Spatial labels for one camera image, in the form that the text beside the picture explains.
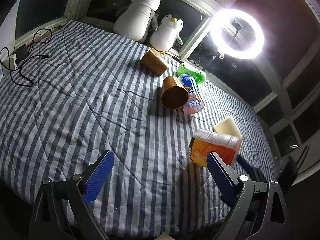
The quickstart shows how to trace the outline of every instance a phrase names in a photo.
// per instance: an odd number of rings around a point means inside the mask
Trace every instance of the metal screw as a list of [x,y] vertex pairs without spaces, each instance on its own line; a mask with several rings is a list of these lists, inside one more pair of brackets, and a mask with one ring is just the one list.
[[50,183],[50,179],[49,178],[46,178],[42,181],[42,184],[49,184]]
[[271,182],[271,184],[273,184],[275,186],[278,185],[278,181],[276,181],[275,179],[271,179],[270,182]]
[[246,175],[240,175],[239,179],[241,179],[242,181],[248,181],[248,177]]
[[77,180],[81,179],[81,174],[75,174],[75,175],[73,175],[73,176],[72,176],[72,179],[73,179],[74,181],[77,181]]

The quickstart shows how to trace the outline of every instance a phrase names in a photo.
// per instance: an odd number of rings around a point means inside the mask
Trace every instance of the white penguin belly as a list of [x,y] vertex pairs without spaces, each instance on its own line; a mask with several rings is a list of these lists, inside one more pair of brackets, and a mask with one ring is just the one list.
[[113,31],[133,41],[143,38],[148,27],[151,8],[140,3],[132,3],[117,19]]
[[150,44],[156,50],[168,51],[173,46],[177,38],[177,31],[169,26],[161,24],[152,34]]

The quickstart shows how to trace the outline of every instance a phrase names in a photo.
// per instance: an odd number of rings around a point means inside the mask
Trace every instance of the orange snack package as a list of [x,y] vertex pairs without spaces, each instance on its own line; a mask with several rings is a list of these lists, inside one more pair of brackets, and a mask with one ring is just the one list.
[[226,165],[233,165],[241,147],[241,139],[203,129],[197,130],[189,145],[189,157],[201,166],[207,167],[207,156],[216,152]]

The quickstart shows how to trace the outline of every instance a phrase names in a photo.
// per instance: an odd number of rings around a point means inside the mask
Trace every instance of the glowing white ring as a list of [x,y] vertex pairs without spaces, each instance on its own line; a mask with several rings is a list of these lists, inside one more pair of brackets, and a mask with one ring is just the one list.
[[[251,25],[255,33],[255,43],[246,51],[232,49],[221,37],[221,28],[229,25],[229,20],[233,17],[245,20]],[[261,52],[264,43],[264,36],[259,23],[251,15],[235,9],[224,9],[214,16],[212,20],[211,37],[218,46],[218,51],[221,54],[228,54],[235,58],[254,58]]]

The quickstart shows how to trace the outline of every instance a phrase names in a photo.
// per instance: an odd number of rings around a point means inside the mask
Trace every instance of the striped quilt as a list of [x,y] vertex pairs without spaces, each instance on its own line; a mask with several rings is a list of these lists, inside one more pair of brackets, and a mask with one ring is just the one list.
[[[254,110],[212,82],[199,86],[205,109],[194,115],[160,103],[163,79],[139,60],[148,47],[88,24],[69,21],[49,44],[35,45],[23,73],[30,88],[0,82],[0,177],[33,203],[44,178],[69,179],[106,150],[115,165],[93,214],[107,234],[151,237],[186,234],[221,222],[228,207],[206,168],[188,158],[192,134],[212,130],[232,115],[243,142],[240,153],[275,174],[272,155]],[[17,73],[17,82],[23,82]],[[237,164],[235,170],[245,173]],[[73,215],[66,205],[70,221]]]

